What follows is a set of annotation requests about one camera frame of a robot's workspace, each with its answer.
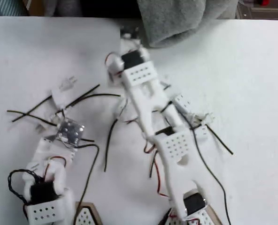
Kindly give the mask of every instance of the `white table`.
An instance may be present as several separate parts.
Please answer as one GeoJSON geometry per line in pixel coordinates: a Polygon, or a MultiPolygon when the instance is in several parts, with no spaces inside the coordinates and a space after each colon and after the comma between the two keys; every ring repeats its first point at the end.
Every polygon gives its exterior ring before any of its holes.
{"type": "MultiPolygon", "coordinates": [[[[40,137],[36,122],[7,109],[27,111],[48,90],[71,75],[71,99],[101,83],[108,89],[105,55],[119,49],[118,25],[84,18],[0,18],[0,224],[27,224],[21,201],[8,191],[7,176],[30,161],[40,137]]],[[[235,152],[230,157],[213,138],[201,144],[207,162],[223,181],[233,225],[278,223],[278,21],[217,21],[186,41],[151,50],[159,74],[188,96],[194,111],[213,112],[213,129],[235,152]]],[[[85,201],[93,202],[106,225],[157,224],[169,204],[156,194],[155,176],[147,178],[150,156],[135,124],[115,127],[108,171],[104,149],[117,99],[90,99],[73,109],[86,125],[85,137],[101,151],[85,201]]],[[[52,104],[35,111],[53,112],[52,104]]],[[[95,150],[83,149],[68,172],[68,186],[79,198],[95,150]]],[[[210,204],[227,224],[222,192],[199,159],[210,204]]],[[[23,182],[14,177],[21,192],[23,182]]]]}

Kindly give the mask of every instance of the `mounting hole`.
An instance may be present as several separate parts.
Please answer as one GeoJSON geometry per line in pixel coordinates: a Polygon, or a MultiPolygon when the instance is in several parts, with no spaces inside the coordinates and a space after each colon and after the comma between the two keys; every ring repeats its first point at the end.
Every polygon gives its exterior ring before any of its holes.
{"type": "Polygon", "coordinates": [[[181,157],[181,159],[177,162],[177,164],[178,164],[178,165],[185,166],[185,165],[188,164],[188,162],[189,162],[189,157],[188,157],[188,155],[186,154],[186,155],[184,155],[184,156],[181,157]]]}

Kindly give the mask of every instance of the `black wire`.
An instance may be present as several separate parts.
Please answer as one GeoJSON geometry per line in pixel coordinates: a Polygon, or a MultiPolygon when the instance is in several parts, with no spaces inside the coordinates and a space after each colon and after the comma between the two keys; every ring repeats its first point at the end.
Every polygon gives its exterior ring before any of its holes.
{"type": "Polygon", "coordinates": [[[99,148],[99,146],[98,146],[97,144],[85,144],[85,145],[80,145],[80,146],[75,147],[75,148],[77,148],[77,149],[82,149],[82,148],[90,147],[90,146],[96,147],[97,151],[96,151],[95,158],[94,158],[94,160],[93,160],[92,166],[91,166],[91,168],[90,168],[90,171],[89,171],[89,174],[88,174],[88,177],[87,177],[87,180],[86,180],[85,188],[84,188],[84,190],[83,190],[82,196],[81,196],[81,198],[80,198],[80,200],[79,200],[79,202],[78,202],[78,205],[77,205],[77,209],[76,209],[76,212],[75,212],[75,215],[74,215],[73,225],[75,225],[75,222],[76,222],[76,220],[77,220],[77,215],[78,215],[79,210],[80,210],[80,205],[82,204],[83,198],[84,198],[84,196],[85,196],[85,194],[86,194],[87,187],[88,187],[88,184],[89,184],[89,179],[90,179],[91,173],[92,173],[92,171],[93,171],[93,168],[94,168],[96,159],[97,159],[97,157],[98,157],[98,154],[99,154],[99,152],[100,152],[100,148],[99,148]]]}
{"type": "Polygon", "coordinates": [[[100,86],[100,84],[96,85],[95,87],[91,88],[90,90],[88,90],[85,94],[81,95],[80,97],[78,97],[77,99],[75,99],[74,101],[72,101],[71,103],[69,103],[65,108],[67,109],[69,106],[74,106],[76,104],[76,102],[78,102],[80,99],[82,99],[84,96],[90,94],[92,91],[94,91],[95,89],[97,89],[100,86]]]}
{"type": "Polygon", "coordinates": [[[108,94],[108,93],[93,94],[93,95],[85,96],[85,97],[79,99],[79,100],[76,101],[72,106],[75,106],[76,104],[80,103],[81,101],[83,101],[83,100],[85,100],[85,99],[87,99],[87,98],[92,98],[92,97],[97,97],[97,96],[115,96],[115,97],[120,97],[120,95],[108,94]]]}
{"type": "Polygon", "coordinates": [[[167,109],[167,107],[170,106],[171,104],[172,104],[172,101],[169,101],[167,103],[167,105],[160,111],[160,113],[164,112],[167,109]]]}
{"type": "MultiPolygon", "coordinates": [[[[51,99],[52,96],[48,96],[47,98],[45,98],[44,100],[42,100],[40,103],[38,103],[35,107],[33,107],[32,109],[30,109],[29,111],[26,112],[26,115],[31,113],[32,111],[34,111],[35,109],[37,109],[40,105],[42,105],[44,102],[46,102],[47,100],[51,99]]],[[[12,122],[16,122],[17,120],[23,118],[24,116],[26,115],[22,115],[22,116],[19,116],[17,117],[16,119],[13,119],[12,122]]]]}
{"type": "Polygon", "coordinates": [[[125,101],[124,107],[122,108],[122,110],[121,110],[119,116],[121,116],[121,114],[123,113],[123,111],[124,111],[125,108],[127,107],[128,103],[129,103],[129,99],[127,98],[126,101],[125,101]]]}
{"type": "Polygon", "coordinates": [[[51,125],[51,126],[56,127],[56,124],[51,123],[51,122],[49,122],[49,121],[47,121],[47,120],[45,120],[45,119],[42,119],[42,118],[40,118],[40,117],[38,117],[38,116],[30,115],[30,114],[27,114],[27,113],[24,113],[24,112],[20,112],[20,111],[16,111],[16,110],[7,110],[7,112],[8,112],[8,113],[20,113],[20,114],[23,114],[24,116],[30,116],[30,117],[36,118],[36,119],[38,119],[38,120],[40,120],[40,121],[42,121],[42,122],[48,124],[48,125],[51,125]]]}
{"type": "Polygon", "coordinates": [[[23,204],[22,211],[23,211],[23,214],[24,214],[25,218],[28,220],[27,212],[25,210],[26,206],[27,206],[26,204],[23,204]]]}
{"type": "Polygon", "coordinates": [[[23,203],[24,203],[25,205],[27,205],[27,201],[26,201],[26,199],[24,198],[24,196],[21,195],[21,194],[19,194],[19,193],[17,193],[17,192],[12,188],[12,176],[13,176],[14,173],[18,173],[18,172],[25,172],[25,173],[28,173],[28,174],[32,175],[32,176],[34,177],[36,183],[41,182],[42,178],[39,177],[34,171],[25,170],[25,169],[13,170],[12,172],[9,173],[9,175],[8,175],[8,189],[9,189],[9,191],[12,192],[14,195],[16,195],[18,198],[20,198],[20,199],[23,201],[23,203]]]}
{"type": "Polygon", "coordinates": [[[109,134],[108,134],[108,140],[107,140],[107,146],[106,146],[106,155],[105,155],[105,168],[104,168],[104,172],[107,170],[107,164],[108,164],[108,152],[109,152],[109,145],[110,145],[110,140],[111,140],[111,135],[113,132],[113,128],[115,126],[115,124],[118,122],[118,119],[115,119],[112,123],[112,126],[110,128],[109,134]]]}
{"type": "Polygon", "coordinates": [[[65,118],[65,113],[64,113],[64,110],[62,109],[62,110],[61,110],[61,112],[62,112],[62,116],[63,116],[63,118],[65,118]]]}
{"type": "Polygon", "coordinates": [[[193,137],[194,137],[194,142],[195,142],[195,146],[196,146],[196,149],[201,157],[201,160],[203,161],[203,164],[205,165],[206,169],[209,171],[209,173],[212,175],[212,177],[216,180],[216,182],[219,184],[219,186],[221,187],[221,189],[223,190],[223,193],[224,193],[224,208],[225,208],[225,213],[227,215],[227,219],[228,219],[228,222],[229,222],[229,225],[231,225],[231,221],[230,221],[230,218],[229,218],[229,212],[228,212],[228,206],[227,206],[227,196],[226,196],[226,192],[225,192],[225,189],[223,187],[223,185],[221,184],[221,182],[218,180],[218,178],[214,175],[214,173],[211,171],[211,169],[209,168],[209,166],[207,165],[205,159],[203,158],[202,154],[201,154],[201,151],[200,151],[200,148],[199,148],[199,145],[198,145],[198,142],[197,142],[197,139],[196,139],[196,136],[195,136],[195,131],[194,131],[194,127],[191,125],[191,123],[189,122],[189,120],[186,118],[186,116],[184,116],[178,109],[177,111],[181,114],[181,116],[186,120],[187,124],[189,125],[190,129],[192,130],[193,132],[193,137]]]}
{"type": "Polygon", "coordinates": [[[81,138],[81,141],[84,141],[84,142],[95,142],[95,140],[85,139],[85,138],[81,138]]]}
{"type": "Polygon", "coordinates": [[[163,90],[166,90],[167,88],[170,88],[170,87],[171,87],[171,85],[169,84],[163,90]]]}
{"type": "Polygon", "coordinates": [[[150,171],[149,171],[149,178],[152,178],[154,161],[155,161],[155,159],[156,159],[156,155],[157,155],[157,154],[158,154],[158,150],[156,150],[156,152],[154,153],[154,158],[153,158],[152,165],[151,165],[150,171]]]}
{"type": "Polygon", "coordinates": [[[214,130],[212,130],[210,128],[210,126],[208,124],[206,124],[207,128],[209,129],[209,131],[211,131],[211,133],[219,140],[219,142],[225,147],[225,149],[228,150],[228,152],[233,155],[234,153],[228,148],[228,146],[225,145],[225,143],[219,138],[219,136],[214,132],[214,130]]]}

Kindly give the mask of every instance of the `gray cloth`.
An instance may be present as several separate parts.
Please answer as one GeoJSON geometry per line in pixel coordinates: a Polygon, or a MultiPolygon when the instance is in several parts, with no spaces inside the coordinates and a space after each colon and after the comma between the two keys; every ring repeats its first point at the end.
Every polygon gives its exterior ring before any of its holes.
{"type": "Polygon", "coordinates": [[[151,47],[166,47],[213,19],[235,18],[238,0],[137,0],[151,47]]]}

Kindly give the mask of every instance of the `gray fabric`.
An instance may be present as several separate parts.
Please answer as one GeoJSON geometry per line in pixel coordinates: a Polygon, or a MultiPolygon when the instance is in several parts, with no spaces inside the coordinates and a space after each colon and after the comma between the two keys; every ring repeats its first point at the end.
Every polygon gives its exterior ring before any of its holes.
{"type": "Polygon", "coordinates": [[[0,15],[24,16],[27,11],[22,0],[0,0],[0,15]]]}
{"type": "Polygon", "coordinates": [[[166,47],[208,21],[235,18],[238,0],[137,0],[151,47],[166,47]]]}
{"type": "Polygon", "coordinates": [[[79,0],[44,0],[45,16],[82,16],[79,0]]]}

